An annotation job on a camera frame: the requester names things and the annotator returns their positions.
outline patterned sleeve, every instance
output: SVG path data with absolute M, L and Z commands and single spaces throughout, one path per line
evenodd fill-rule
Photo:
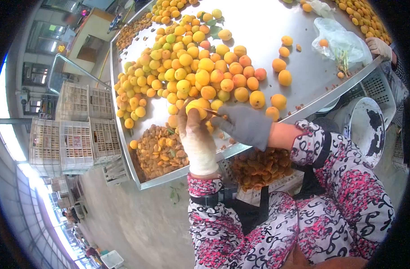
M 196 180 L 190 175 L 188 183 L 193 197 L 213 194 L 222 186 L 220 179 Z M 269 194 L 268 220 L 246 236 L 238 215 L 223 203 L 206 208 L 190 200 L 189 220 L 195 269 L 279 268 L 299 233 L 296 203 L 283 192 Z
M 393 207 L 359 148 L 341 134 L 325 132 L 306 120 L 296 126 L 305 132 L 295 139 L 291 159 L 312 164 L 320 185 L 359 235 L 358 245 L 382 242 L 394 219 Z

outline sleeve cuff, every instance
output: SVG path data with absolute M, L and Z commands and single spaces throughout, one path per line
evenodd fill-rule
M 223 186 L 220 175 L 215 179 L 203 180 L 196 179 L 189 173 L 187 175 L 187 183 L 189 184 L 189 193 L 193 197 L 214 194 Z

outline white cloth glove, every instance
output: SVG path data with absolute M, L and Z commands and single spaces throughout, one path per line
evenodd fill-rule
M 392 49 L 383 40 L 377 37 L 368 37 L 365 42 L 368 44 L 371 53 L 392 60 Z
M 188 103 L 180 109 L 177 117 L 181 143 L 190 161 L 190 172 L 197 176 L 210 175 L 218 169 L 215 142 L 205 125 L 207 120 L 201 121 L 197 109 L 191 109 L 186 115 Z

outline gray glove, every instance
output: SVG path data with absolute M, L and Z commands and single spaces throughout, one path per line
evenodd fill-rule
M 227 115 L 227 121 L 222 117 L 212 117 L 211 124 L 220 127 L 239 143 L 250 145 L 265 151 L 268 145 L 272 119 L 263 113 L 245 106 L 221 106 L 221 115 Z

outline metal handrail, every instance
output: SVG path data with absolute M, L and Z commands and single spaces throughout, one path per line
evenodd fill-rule
M 112 87 L 109 86 L 108 84 L 106 84 L 105 82 L 101 81 L 100 79 L 96 78 L 95 76 L 93 76 L 92 74 L 90 74 L 89 72 L 87 72 L 84 68 L 80 67 L 79 65 L 75 64 L 74 62 L 72 62 L 71 60 L 69 60 L 68 58 L 62 56 L 60 53 L 58 53 L 55 57 L 54 57 L 54 62 L 52 62 L 52 66 L 51 66 L 51 70 L 50 70 L 50 77 L 48 78 L 48 89 L 52 92 L 55 92 L 57 95 L 60 95 L 60 93 L 58 91 L 56 91 L 55 89 L 52 89 L 50 87 L 51 85 L 51 78 L 52 78 L 52 72 L 54 71 L 54 67 L 56 65 L 56 61 L 57 58 L 61 58 L 63 61 L 67 62 L 68 64 L 73 65 L 74 67 L 76 67 L 77 69 L 79 69 L 81 72 L 83 72 L 85 75 L 89 76 L 90 78 L 92 78 L 93 80 L 95 80 L 97 83 L 102 84 L 103 86 L 105 86 L 107 89 L 111 89 Z

